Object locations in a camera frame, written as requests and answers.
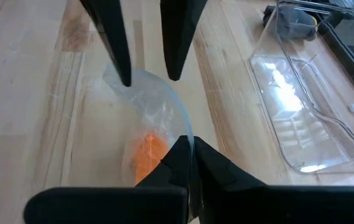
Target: black device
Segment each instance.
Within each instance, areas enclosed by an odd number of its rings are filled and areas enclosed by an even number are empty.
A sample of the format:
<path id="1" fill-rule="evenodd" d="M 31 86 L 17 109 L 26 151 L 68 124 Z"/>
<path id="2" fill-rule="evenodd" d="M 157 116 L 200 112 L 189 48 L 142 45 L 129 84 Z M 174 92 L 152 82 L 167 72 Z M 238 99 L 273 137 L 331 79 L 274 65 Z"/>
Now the black device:
<path id="1" fill-rule="evenodd" d="M 119 0 L 81 0 L 131 85 Z M 206 0 L 161 0 L 167 71 L 178 80 Z M 270 186 L 199 137 L 181 136 L 161 163 L 132 188 L 60 187 L 32 197 L 26 224 L 41 223 L 354 223 L 354 187 Z"/>

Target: clear plastic bag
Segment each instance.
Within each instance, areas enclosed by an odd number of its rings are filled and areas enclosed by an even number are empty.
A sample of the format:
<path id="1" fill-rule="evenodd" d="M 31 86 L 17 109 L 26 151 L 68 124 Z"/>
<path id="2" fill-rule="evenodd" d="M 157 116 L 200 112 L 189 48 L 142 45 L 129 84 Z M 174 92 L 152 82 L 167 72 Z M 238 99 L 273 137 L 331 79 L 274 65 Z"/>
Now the clear plastic bag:
<path id="1" fill-rule="evenodd" d="M 138 116 L 124 146 L 121 175 L 126 185 L 136 185 L 145 178 L 179 136 L 187 135 L 193 150 L 192 128 L 185 108 L 165 81 L 147 71 L 133 70 L 133 84 L 125 87 L 112 64 L 107 66 L 103 80 L 133 106 Z"/>

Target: orange object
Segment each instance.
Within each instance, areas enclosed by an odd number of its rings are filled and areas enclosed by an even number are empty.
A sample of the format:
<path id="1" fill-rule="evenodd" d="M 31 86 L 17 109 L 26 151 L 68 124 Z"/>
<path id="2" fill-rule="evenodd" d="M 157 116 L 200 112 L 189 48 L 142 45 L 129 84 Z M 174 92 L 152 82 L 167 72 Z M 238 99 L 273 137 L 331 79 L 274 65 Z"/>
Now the orange object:
<path id="1" fill-rule="evenodd" d="M 138 149 L 132 160 L 135 167 L 135 184 L 140 183 L 159 165 L 167 151 L 167 143 L 157 134 L 150 133 L 145 135 L 143 141 L 138 144 Z"/>

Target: wooden table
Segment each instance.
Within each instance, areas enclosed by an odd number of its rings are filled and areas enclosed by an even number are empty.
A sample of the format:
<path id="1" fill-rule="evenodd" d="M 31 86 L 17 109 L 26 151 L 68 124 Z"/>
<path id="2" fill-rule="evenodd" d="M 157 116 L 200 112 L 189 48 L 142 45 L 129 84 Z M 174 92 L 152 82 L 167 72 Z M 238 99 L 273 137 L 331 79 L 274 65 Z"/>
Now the wooden table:
<path id="1" fill-rule="evenodd" d="M 133 65 L 165 78 L 194 134 L 262 181 L 354 184 L 354 174 L 300 175 L 281 157 L 245 64 L 273 2 L 210 0 L 172 82 L 159 0 L 122 1 Z M 22 223 L 43 189 L 123 185 L 129 111 L 102 80 L 108 62 L 79 1 L 0 0 L 0 223 Z"/>

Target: wooden surface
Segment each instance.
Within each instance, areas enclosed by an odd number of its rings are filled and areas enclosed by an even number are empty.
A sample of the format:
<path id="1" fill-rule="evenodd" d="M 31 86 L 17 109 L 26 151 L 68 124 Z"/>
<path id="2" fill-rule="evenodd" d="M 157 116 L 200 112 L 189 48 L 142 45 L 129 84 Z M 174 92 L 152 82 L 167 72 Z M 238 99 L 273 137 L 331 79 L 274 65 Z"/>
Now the wooden surface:
<path id="1" fill-rule="evenodd" d="M 245 64 L 272 3 L 209 1 L 181 81 L 167 82 L 194 134 L 262 181 L 352 185 L 353 173 L 301 175 L 281 157 Z M 166 78 L 159 0 L 122 8 L 134 67 Z M 0 223 L 22 223 L 26 201 L 43 189 L 123 185 L 131 109 L 102 80 L 108 62 L 79 1 L 0 0 Z"/>

